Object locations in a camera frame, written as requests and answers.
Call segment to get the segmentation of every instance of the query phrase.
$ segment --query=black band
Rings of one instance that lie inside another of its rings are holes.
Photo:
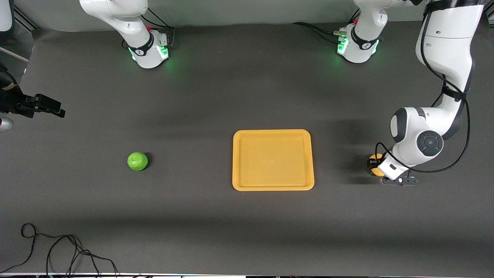
[[[467,95],[468,95],[468,91],[465,91],[464,93],[460,93],[460,92],[457,92],[457,91],[453,91],[453,90],[450,90],[450,88],[448,88],[447,86],[443,86],[443,89],[441,90],[441,92],[447,96],[450,96],[454,99],[466,99]]]
[[[424,14],[449,8],[483,5],[486,0],[439,0],[425,6]]]
[[[149,33],[149,40],[148,40],[148,42],[145,45],[143,45],[141,47],[131,47],[131,46],[129,46],[128,48],[130,48],[130,50],[132,52],[134,52],[137,56],[144,56],[144,55],[146,55],[146,53],[148,52],[148,50],[153,46],[153,43],[154,43],[154,36],[150,32]]]
[[[367,50],[369,49],[371,46],[373,46],[375,44],[375,42],[377,42],[377,39],[378,38],[375,38],[374,40],[372,41],[366,41],[364,39],[361,39],[359,38],[359,36],[357,36],[357,34],[355,33],[355,26],[352,28],[352,31],[350,32],[350,35],[352,37],[352,40],[359,45],[360,49],[362,50]]]

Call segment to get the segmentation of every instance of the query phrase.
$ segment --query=gray wall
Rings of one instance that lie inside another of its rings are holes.
[[[67,32],[111,29],[85,14],[78,0],[15,0],[15,3],[42,28]],[[389,9],[389,19],[421,20],[424,4]],[[344,22],[356,9],[352,0],[149,0],[149,7],[167,23],[178,27]]]

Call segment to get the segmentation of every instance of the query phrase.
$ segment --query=green led light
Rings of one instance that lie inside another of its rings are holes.
[[[372,50],[372,54],[374,54],[374,53],[375,53],[375,51],[376,51],[376,49],[377,49],[377,45],[378,45],[378,44],[379,44],[379,40],[377,40],[377,41],[375,42],[375,46],[374,46],[374,50]]]
[[[342,45],[338,47],[338,53],[343,54],[345,53],[346,46],[348,45],[348,39],[345,38],[345,40],[340,42],[340,44]]]
[[[163,60],[168,58],[168,51],[167,51],[166,47],[156,46],[156,49],[158,50],[158,53],[160,54],[160,56]]]

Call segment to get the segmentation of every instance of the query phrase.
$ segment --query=yellow tray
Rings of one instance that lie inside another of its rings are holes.
[[[240,130],[233,136],[233,187],[239,191],[309,190],[314,186],[310,134]]]

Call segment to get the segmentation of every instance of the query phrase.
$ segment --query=tangled black cable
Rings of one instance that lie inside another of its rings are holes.
[[[422,35],[420,37],[420,54],[421,54],[422,60],[424,61],[425,66],[435,76],[437,76],[439,79],[441,79],[443,81],[443,87],[445,87],[446,84],[447,84],[447,85],[453,87],[457,92],[459,92],[459,93],[465,93],[465,92],[462,92],[462,90],[460,90],[455,84],[453,84],[449,80],[447,80],[446,79],[446,76],[444,74],[441,75],[440,73],[436,72],[430,66],[429,62],[427,62],[427,59],[425,58],[425,54],[424,54],[424,39],[425,39],[425,34],[427,32],[427,27],[429,26],[430,16],[431,16],[431,12],[429,12],[429,13],[427,13],[427,14],[424,15],[424,28],[423,28],[423,31],[422,31]],[[439,101],[439,98],[441,98],[442,95],[443,95],[443,93],[440,93],[439,94],[439,96],[436,98],[436,100],[434,101],[434,103],[432,104],[431,107],[434,107],[434,105]],[[470,143],[470,107],[468,106],[468,101],[465,98],[463,98],[461,101],[465,105],[465,108],[466,108],[466,117],[467,117],[467,131],[466,131],[465,145],[463,146],[463,150],[461,151],[461,154],[458,156],[458,158],[453,163],[451,163],[449,166],[444,167],[444,168],[441,168],[441,169],[438,169],[438,170],[429,170],[429,171],[419,170],[419,169],[415,169],[415,168],[412,168],[412,167],[408,167],[403,162],[401,162],[400,160],[398,160],[389,151],[389,149],[382,142],[378,142],[375,145],[375,149],[374,149],[374,155],[375,155],[375,158],[376,158],[377,163],[379,164],[379,161],[377,159],[377,148],[381,145],[384,148],[384,150],[385,150],[385,153],[384,154],[386,154],[386,153],[389,154],[392,158],[394,158],[398,163],[400,163],[403,167],[407,168],[408,170],[415,171],[415,172],[418,172],[418,173],[438,173],[438,172],[442,172],[442,171],[446,171],[448,169],[451,169],[453,166],[455,166],[462,159],[462,157],[464,156],[466,150],[468,149],[468,144]]]
[[[294,22],[292,24],[301,25],[301,26],[305,26],[305,27],[309,28],[312,32],[316,33],[316,35],[318,35],[319,37],[321,37],[323,40],[325,40],[327,42],[330,42],[330,43],[336,44],[336,45],[339,43],[337,41],[332,41],[332,40],[326,38],[325,36],[323,36],[323,34],[333,36],[333,32],[331,32],[331,31],[324,30],[322,28],[317,27],[316,25],[306,23],[306,22]]]
[[[26,227],[31,227],[33,228],[33,234],[30,235],[30,236],[27,236],[24,231],[26,229]],[[15,267],[18,267],[18,266],[22,266],[23,264],[27,263],[29,261],[29,259],[31,258],[31,256],[33,255],[33,251],[34,251],[34,246],[35,246],[35,243],[36,243],[36,239],[38,238],[38,236],[44,236],[44,237],[48,237],[48,238],[57,238],[57,240],[55,241],[55,243],[50,247],[50,250],[48,251],[48,254],[46,256],[46,276],[49,276],[48,274],[48,264],[50,263],[50,257],[51,257],[51,252],[53,250],[53,248],[63,239],[68,239],[68,241],[75,247],[74,249],[74,254],[72,255],[72,259],[71,259],[71,262],[70,262],[70,266],[68,268],[68,270],[66,271],[65,273],[65,277],[67,275],[70,275],[72,273],[72,267],[74,266],[74,263],[76,262],[77,258],[79,257],[79,255],[83,255],[83,256],[88,256],[91,258],[91,262],[94,266],[94,269],[96,270],[96,272],[98,273],[98,275],[101,274],[101,272],[99,271],[98,269],[98,266],[96,265],[96,262],[94,261],[94,259],[99,259],[99,260],[104,260],[104,261],[109,261],[111,264],[112,264],[112,267],[113,267],[113,270],[115,272],[115,277],[117,277],[117,273],[118,273],[118,270],[117,270],[117,267],[115,266],[115,263],[110,260],[110,259],[107,259],[107,258],[104,258],[104,257],[100,257],[100,256],[97,256],[97,255],[94,255],[92,254],[88,249],[84,249],[82,247],[82,243],[81,243],[81,240],[73,235],[73,234],[62,234],[62,235],[57,235],[57,236],[51,236],[51,235],[48,235],[48,234],[45,234],[45,233],[42,233],[42,232],[38,232],[36,230],[36,227],[31,224],[31,223],[25,223],[24,225],[22,225],[21,227],[21,236],[23,238],[32,238],[33,239],[33,242],[31,243],[31,251],[29,252],[29,256],[26,258],[26,260],[24,260],[24,262],[18,264],[18,265],[14,265],[14,266],[11,266],[5,270],[3,270],[2,272],[0,272],[0,274],[4,273],[4,272],[7,272]]]
[[[348,20],[348,23],[352,23],[352,22],[353,22],[353,21],[354,21],[354,20],[355,20],[355,19],[356,19],[359,15],[360,15],[360,13],[359,13],[359,14],[357,14],[359,11],[360,11],[360,8],[358,8],[358,9],[357,9],[357,10],[353,13],[352,17],[350,17],[350,20]]]

